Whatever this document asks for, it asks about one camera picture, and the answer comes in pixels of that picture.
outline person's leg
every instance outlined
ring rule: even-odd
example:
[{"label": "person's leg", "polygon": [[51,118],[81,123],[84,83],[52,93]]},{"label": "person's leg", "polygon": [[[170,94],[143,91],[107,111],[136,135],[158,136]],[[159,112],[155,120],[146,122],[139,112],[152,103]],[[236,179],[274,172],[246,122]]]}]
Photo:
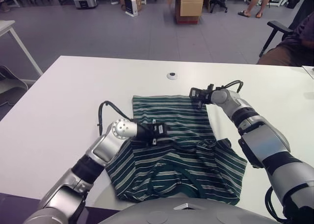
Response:
[{"label": "person's leg", "polygon": [[244,15],[245,15],[246,17],[250,17],[250,16],[251,16],[251,10],[252,10],[253,7],[256,6],[256,4],[257,4],[258,1],[259,1],[259,0],[251,0],[251,2],[250,2],[250,4],[249,4],[249,6],[247,7],[247,9],[243,11],[243,13],[244,13]]},{"label": "person's leg", "polygon": [[291,52],[289,49],[282,46],[277,46],[274,49],[269,50],[259,59],[257,64],[271,66],[294,66],[294,63],[291,61]]},{"label": "person's leg", "polygon": [[268,2],[269,2],[269,0],[263,0],[262,1],[261,8],[260,8],[259,12],[256,14],[257,18],[261,18],[262,13],[263,13],[264,9],[266,8]]}]

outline white device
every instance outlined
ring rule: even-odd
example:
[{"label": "white device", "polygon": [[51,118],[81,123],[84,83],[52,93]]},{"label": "white device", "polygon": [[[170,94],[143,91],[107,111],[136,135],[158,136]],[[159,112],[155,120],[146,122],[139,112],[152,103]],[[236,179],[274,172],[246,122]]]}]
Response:
[{"label": "white device", "polygon": [[124,3],[126,5],[126,14],[132,17],[138,15],[136,0],[124,0]]}]

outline striped shirt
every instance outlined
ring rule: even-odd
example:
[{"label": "striped shirt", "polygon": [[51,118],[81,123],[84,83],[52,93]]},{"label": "striped shirt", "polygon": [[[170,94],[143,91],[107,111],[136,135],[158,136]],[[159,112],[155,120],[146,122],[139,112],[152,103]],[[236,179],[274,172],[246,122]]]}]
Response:
[{"label": "striped shirt", "polygon": [[216,140],[205,106],[198,110],[185,96],[134,96],[133,114],[142,124],[166,123],[173,141],[122,146],[106,167],[119,199],[140,202],[182,192],[237,204],[247,162],[228,139]]}]

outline white desk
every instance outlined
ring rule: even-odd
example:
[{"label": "white desk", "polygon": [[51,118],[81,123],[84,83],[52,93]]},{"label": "white desk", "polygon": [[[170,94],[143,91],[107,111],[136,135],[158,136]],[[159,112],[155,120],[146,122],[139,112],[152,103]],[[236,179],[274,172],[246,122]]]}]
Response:
[{"label": "white desk", "polygon": [[[169,72],[178,79],[167,79]],[[302,68],[62,56],[0,122],[0,192],[42,198],[98,137],[98,106],[104,100],[132,116],[133,95],[188,95],[191,87],[235,79],[244,81],[242,97],[286,135],[292,153],[314,166],[314,81]],[[245,157],[222,110],[210,105],[208,112],[216,137],[228,137]],[[104,108],[104,128],[117,118]],[[87,203],[127,207],[110,190],[102,192],[107,185],[103,174]],[[264,207],[269,186],[265,171],[248,165],[238,206],[269,216]],[[278,202],[275,208],[281,213]]]},{"label": "white desk", "polygon": [[0,21],[0,37],[4,35],[6,32],[9,32],[9,34],[12,35],[12,37],[16,40],[16,42],[20,45],[23,52],[26,54],[30,62],[32,63],[33,67],[35,68],[36,72],[39,74],[39,76],[43,75],[42,70],[39,68],[33,57],[30,55],[26,47],[24,46],[23,42],[20,40],[19,36],[13,29],[12,25],[15,23],[15,21]]}]

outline black cable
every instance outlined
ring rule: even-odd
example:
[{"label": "black cable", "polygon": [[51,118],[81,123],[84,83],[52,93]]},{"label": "black cable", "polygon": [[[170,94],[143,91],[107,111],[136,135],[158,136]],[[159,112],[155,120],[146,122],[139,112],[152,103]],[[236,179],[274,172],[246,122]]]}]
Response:
[{"label": "black cable", "polygon": [[[105,100],[104,102],[102,102],[99,105],[98,108],[98,124],[97,126],[99,127],[99,135],[101,136],[103,134],[103,106],[104,105],[110,105],[112,107],[112,109],[114,109],[119,115],[121,115],[123,118],[133,122],[133,119],[130,119],[128,116],[126,116],[115,104],[113,104],[112,102]],[[150,136],[152,136],[152,132],[144,125],[137,123],[137,125],[139,127],[141,127],[142,129],[144,129],[144,131],[146,131],[146,133]]]},{"label": "black cable", "polygon": [[273,204],[271,203],[271,194],[273,192],[273,188],[270,187],[267,192],[266,192],[266,195],[265,195],[265,206],[266,206],[266,209],[268,210],[269,214],[278,222],[280,223],[284,223],[284,224],[290,224],[291,223],[291,220],[289,219],[281,219],[277,216],[276,214],[276,211],[273,207]]},{"label": "black cable", "polygon": [[243,87],[243,82],[241,80],[235,80],[235,81],[232,81],[228,84],[226,84],[225,86],[221,86],[221,88],[229,88],[233,85],[236,85],[236,84],[239,84],[239,87],[237,88],[237,93],[240,92],[241,88]]}]

